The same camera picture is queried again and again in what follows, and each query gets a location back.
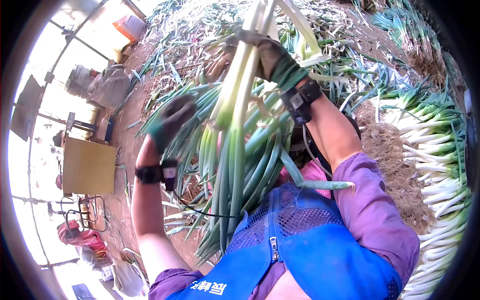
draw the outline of blue mesh vest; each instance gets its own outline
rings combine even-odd
[[[275,261],[312,299],[395,300],[402,286],[391,264],[355,241],[333,200],[286,183],[245,214],[206,276],[167,299],[247,299]]]

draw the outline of zipper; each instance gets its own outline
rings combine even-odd
[[[275,191],[273,194],[273,199],[270,203],[270,214],[268,216],[268,236],[270,237],[270,247],[272,248],[272,262],[276,262],[279,258],[280,255],[278,254],[278,248],[277,248],[277,242],[276,242],[276,233],[275,233],[275,221],[274,217],[278,218],[278,213],[277,213],[277,194],[278,191]]]
[[[276,250],[276,237],[270,238],[270,246],[272,246],[272,261],[277,261],[279,258],[278,251]]]

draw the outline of plastic bag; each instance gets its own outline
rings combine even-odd
[[[148,286],[140,269],[121,260],[113,261],[113,289],[121,296],[137,297],[142,292],[148,293]]]

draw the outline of metal pole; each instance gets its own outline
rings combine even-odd
[[[137,17],[139,17],[140,19],[144,20],[147,16],[144,14],[143,11],[141,11],[136,5],[135,3],[133,3],[132,0],[123,0],[123,2],[132,10],[132,12],[134,12]]]
[[[22,109],[25,109],[25,110],[29,110],[33,113],[35,113],[37,116],[41,116],[45,119],[49,119],[51,121],[54,121],[54,122],[57,122],[57,123],[60,123],[60,124],[67,124],[67,121],[64,121],[64,120],[60,120],[60,119],[57,119],[57,118],[54,118],[54,117],[51,117],[51,116],[47,116],[47,115],[44,115],[42,113],[39,113],[38,111],[34,110],[34,109],[31,109],[31,108],[28,108],[28,107],[25,107],[25,106],[22,106],[20,104],[17,104],[17,103],[14,103],[13,106],[17,107],[17,108],[22,108]],[[79,126],[79,125],[76,125],[74,124],[73,127],[75,128],[78,128],[78,129],[81,129],[81,130],[85,130],[87,132],[91,132],[91,133],[94,133],[95,130],[93,128],[89,128],[89,127],[83,127],[83,126]]]
[[[49,21],[50,23],[54,24],[56,27],[60,28],[63,30],[62,26],[58,25],[57,23],[55,23],[53,20],[50,20]],[[89,44],[85,43],[81,38],[77,37],[77,36],[74,36],[73,37],[74,39],[76,39],[77,41],[79,41],[80,43],[84,44],[85,46],[87,46],[89,49],[91,49],[93,52],[95,52],[96,54],[100,55],[101,57],[105,58],[106,60],[110,60],[108,57],[106,57],[105,55],[103,55],[102,53],[100,53],[99,51],[97,51],[95,48],[93,48],[92,46],[90,46]]]
[[[28,147],[27,176],[28,176],[28,195],[29,195],[30,198],[32,198],[32,184],[30,182],[30,157],[32,155],[32,140],[33,140],[33,130],[34,130],[34,128],[32,128],[32,134],[30,135],[30,145]],[[40,247],[42,248],[43,255],[45,256],[45,259],[47,260],[47,265],[50,265],[50,261],[48,260],[47,253],[45,252],[45,248],[43,248],[43,243],[42,243],[42,239],[40,238],[40,233],[38,232],[38,226],[36,225],[35,212],[33,210],[33,203],[32,202],[30,202],[30,208],[32,209],[32,218],[33,218],[33,224],[35,226],[36,236],[38,237],[38,241],[40,242]]]
[[[35,199],[35,198],[24,198],[24,197],[18,197],[18,196],[14,196],[12,195],[12,198],[15,198],[15,199],[19,199],[19,200],[22,200],[23,202],[32,202],[34,204],[38,204],[38,203],[57,203],[57,204],[74,204],[75,202],[65,202],[65,201],[48,201],[48,200],[41,200],[41,199]]]
[[[85,25],[85,23],[87,23],[88,20],[90,20],[90,18],[92,18],[95,13],[98,11],[98,9],[100,7],[102,7],[108,0],[102,0],[102,2],[100,2],[93,10],[92,12],[85,18],[85,20],[80,24],[80,26],[78,26],[78,28],[71,34],[69,35],[68,39],[67,39],[67,44],[65,45],[65,47],[63,47],[62,51],[60,52],[57,60],[55,61],[55,63],[53,64],[52,68],[50,69],[50,72],[53,73],[53,71],[55,70],[55,68],[57,67],[57,64],[59,63],[60,61],[60,58],[63,56],[63,54],[65,53],[65,50],[67,50],[67,47],[68,45],[70,45],[70,43],[72,42],[73,38],[77,35],[77,33],[80,31],[80,29],[82,29],[82,27]],[[45,83],[44,85],[44,88],[46,88],[48,85],[48,82]]]

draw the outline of black cable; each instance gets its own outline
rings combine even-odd
[[[175,191],[173,191],[173,194],[177,197],[177,201],[180,200],[180,197],[177,195],[177,193]],[[191,207],[190,205],[187,205],[187,204],[183,204],[183,205],[185,205],[189,209],[191,209],[191,210],[193,210],[193,211],[195,211],[199,214],[205,215],[205,216],[216,216],[216,217],[219,217],[219,218],[240,218],[240,217],[242,217],[242,216],[222,216],[222,215],[208,214],[208,213],[204,213],[203,211],[196,210],[195,208]]]

